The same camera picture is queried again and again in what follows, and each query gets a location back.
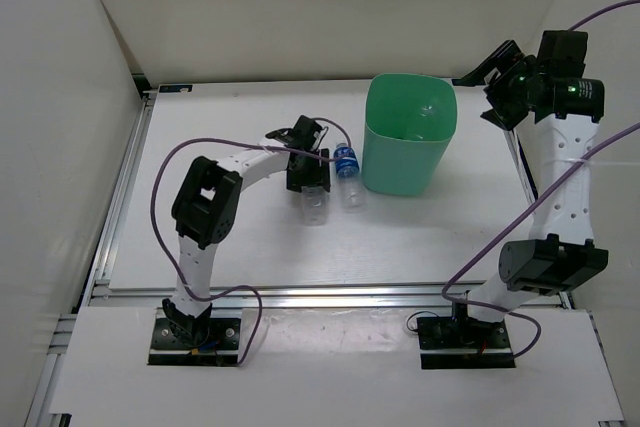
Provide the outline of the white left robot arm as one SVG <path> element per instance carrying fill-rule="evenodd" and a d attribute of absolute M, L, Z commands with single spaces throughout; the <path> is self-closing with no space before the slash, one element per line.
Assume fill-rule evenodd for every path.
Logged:
<path fill-rule="evenodd" d="M 330 152 L 320 147 L 327 129 L 304 115 L 294 126 L 271 131 L 257 144 L 223 139 L 217 143 L 238 147 L 228 157 L 195 158 L 171 207 L 178 235 L 179 255 L 173 256 L 162 239 L 156 218 L 159 184 L 169 161 L 179 150 L 214 138 L 197 138 L 175 147 L 162 162 L 150 202 L 152 229 L 176 270 L 174 294 L 162 301 L 172 333 L 186 346 L 198 347 L 209 338 L 212 310 L 210 280 L 217 248 L 230 234 L 244 190 L 273 174 L 286 174 L 286 189 L 308 195 L 330 191 Z"/>

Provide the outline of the white orange label clear bottle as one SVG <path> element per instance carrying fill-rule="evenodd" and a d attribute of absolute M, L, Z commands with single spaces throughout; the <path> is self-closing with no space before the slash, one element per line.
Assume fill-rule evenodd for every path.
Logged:
<path fill-rule="evenodd" d="M 328 219 L 328 193 L 321 186 L 301 190 L 302 220 L 308 226 L 324 225 Z"/>

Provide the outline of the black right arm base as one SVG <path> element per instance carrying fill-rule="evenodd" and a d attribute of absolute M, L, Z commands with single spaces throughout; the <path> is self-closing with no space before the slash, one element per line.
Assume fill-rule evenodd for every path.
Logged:
<path fill-rule="evenodd" d="M 452 317 L 419 311 L 407 319 L 418 337 L 422 370 L 488 370 L 516 367 L 504 322 L 472 326 Z"/>

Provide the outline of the blue label clear bottle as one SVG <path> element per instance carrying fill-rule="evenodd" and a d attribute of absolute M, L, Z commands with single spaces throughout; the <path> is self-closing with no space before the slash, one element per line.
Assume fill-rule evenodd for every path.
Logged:
<path fill-rule="evenodd" d="M 365 191 L 355 151 L 346 143 L 338 143 L 334 150 L 336 182 L 342 207 L 355 211 L 365 204 Z"/>

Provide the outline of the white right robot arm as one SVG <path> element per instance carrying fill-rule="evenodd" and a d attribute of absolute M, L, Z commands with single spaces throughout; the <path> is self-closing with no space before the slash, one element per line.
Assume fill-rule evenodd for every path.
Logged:
<path fill-rule="evenodd" d="M 470 347 L 505 315 L 539 297 L 571 292 L 602 272 L 609 259 L 597 247 L 590 220 L 591 173 L 583 157 L 592 152 L 604 116 L 605 88 L 584 76 L 588 35 L 548 30 L 539 50 L 526 55 L 503 42 L 478 67 L 455 80 L 482 86 L 490 110 L 482 118 L 514 134 L 531 118 L 536 175 L 529 236 L 503 244 L 498 272 L 466 295 L 466 312 L 449 322 L 449 334 Z"/>

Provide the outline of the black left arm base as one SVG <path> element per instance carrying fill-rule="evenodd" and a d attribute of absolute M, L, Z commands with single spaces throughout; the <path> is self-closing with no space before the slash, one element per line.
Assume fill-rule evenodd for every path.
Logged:
<path fill-rule="evenodd" d="M 216 317 L 212 308 L 199 316 L 181 313 L 170 299 L 154 322 L 147 364 L 152 366 L 235 367 L 242 320 Z"/>

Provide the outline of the clear plastic bottle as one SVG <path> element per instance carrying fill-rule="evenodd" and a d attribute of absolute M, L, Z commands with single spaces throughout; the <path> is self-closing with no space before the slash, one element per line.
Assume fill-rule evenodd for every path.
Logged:
<path fill-rule="evenodd" d="M 439 106 L 424 104 L 411 112 L 400 138 L 414 142 L 442 141 L 448 132 L 446 112 Z"/>

